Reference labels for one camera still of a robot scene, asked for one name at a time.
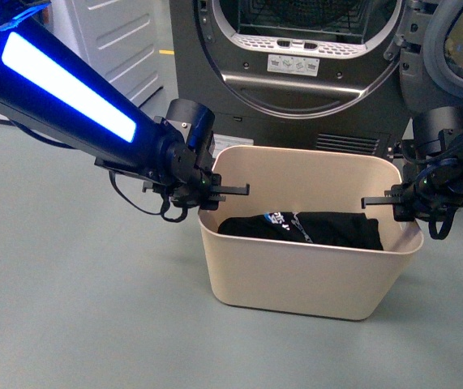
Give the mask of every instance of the dryer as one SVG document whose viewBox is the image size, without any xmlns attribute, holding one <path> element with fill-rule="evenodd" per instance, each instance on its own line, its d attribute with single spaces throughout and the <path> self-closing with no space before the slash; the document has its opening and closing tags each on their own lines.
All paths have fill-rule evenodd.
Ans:
<svg viewBox="0 0 463 389">
<path fill-rule="evenodd" d="M 424 64 L 446 7 L 449 30 L 463 1 L 170 0 L 179 96 L 217 135 L 389 157 L 415 113 L 463 105 Z"/>
</svg>

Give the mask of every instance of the dryer vent grille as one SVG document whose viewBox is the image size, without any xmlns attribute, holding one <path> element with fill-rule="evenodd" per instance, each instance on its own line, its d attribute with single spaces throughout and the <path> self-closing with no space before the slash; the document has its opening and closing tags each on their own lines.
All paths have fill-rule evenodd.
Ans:
<svg viewBox="0 0 463 389">
<path fill-rule="evenodd" d="M 354 138 L 352 136 L 319 134 L 315 149 L 324 152 L 348 152 L 374 156 L 379 146 L 379 139 Z"/>
</svg>

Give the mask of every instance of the dryer drum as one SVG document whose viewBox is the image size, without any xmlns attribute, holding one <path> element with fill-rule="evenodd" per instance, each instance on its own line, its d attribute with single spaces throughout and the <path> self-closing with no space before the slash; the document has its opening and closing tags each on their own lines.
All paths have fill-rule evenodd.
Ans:
<svg viewBox="0 0 463 389">
<path fill-rule="evenodd" d="M 348 15 L 359 0 L 265 0 L 283 24 L 319 28 Z"/>
</svg>

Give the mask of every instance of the control label sticker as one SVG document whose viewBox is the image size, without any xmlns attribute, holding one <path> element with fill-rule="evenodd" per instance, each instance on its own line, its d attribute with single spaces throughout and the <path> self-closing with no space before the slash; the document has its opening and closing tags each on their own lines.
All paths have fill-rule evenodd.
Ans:
<svg viewBox="0 0 463 389">
<path fill-rule="evenodd" d="M 319 59 L 269 54 L 267 71 L 288 75 L 318 75 Z"/>
</svg>

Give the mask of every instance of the black cable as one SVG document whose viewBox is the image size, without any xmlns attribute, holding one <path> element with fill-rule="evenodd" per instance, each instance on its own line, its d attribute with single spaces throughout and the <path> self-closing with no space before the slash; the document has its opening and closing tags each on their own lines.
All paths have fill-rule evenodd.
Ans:
<svg viewBox="0 0 463 389">
<path fill-rule="evenodd" d="M 166 217 L 165 213 L 169 210 L 171 202 L 169 201 L 169 189 L 165 187 L 163 192 L 161 193 L 161 197 L 163 198 L 163 204 L 161 205 L 161 217 L 163 220 L 168 221 L 170 223 L 180 223 L 181 221 L 185 220 L 188 216 L 188 207 L 182 207 L 182 213 L 177 219 L 171 219 Z"/>
<path fill-rule="evenodd" d="M 69 146 L 68 144 L 66 143 L 62 143 L 62 142 L 58 142 L 56 140 L 52 140 L 52 139 L 49 139 L 49 138 L 46 138 L 42 135 L 39 135 L 37 134 L 35 131 L 33 130 L 30 130 L 28 127 L 26 127 L 24 124 L 22 123 L 18 123 L 14 120 L 10 120 L 10 122 L 13 124 L 13 126 L 15 127 L 18 127 L 22 132 L 24 132 L 26 135 L 29 135 L 31 136 L 32 138 L 40 141 L 40 142 L 43 142 L 45 144 L 48 144 L 49 146 L 54 146 L 54 147 L 59 147 L 59 148 L 65 148 L 67 150 L 75 150 L 74 147 L 72 146 Z"/>
<path fill-rule="evenodd" d="M 112 187 L 114 188 L 114 190 L 116 190 L 116 193 L 118 195 L 120 195 L 127 203 L 129 203 L 132 207 L 134 207 L 135 209 L 137 209 L 138 211 L 141 211 L 142 213 L 146 213 L 147 215 L 152 215 L 152 216 L 159 216 L 161 214 L 161 212 L 150 212 L 150 211 L 145 211 L 144 209 L 138 207 L 137 205 L 135 205 L 134 203 L 132 203 L 132 201 L 130 199 L 128 199 L 124 194 L 123 192 L 120 191 L 120 189 L 118 188 L 118 184 L 116 182 L 116 173 L 113 172 L 112 170 L 109 171 L 109 178 L 110 178 L 110 184 L 112 185 Z"/>
</svg>

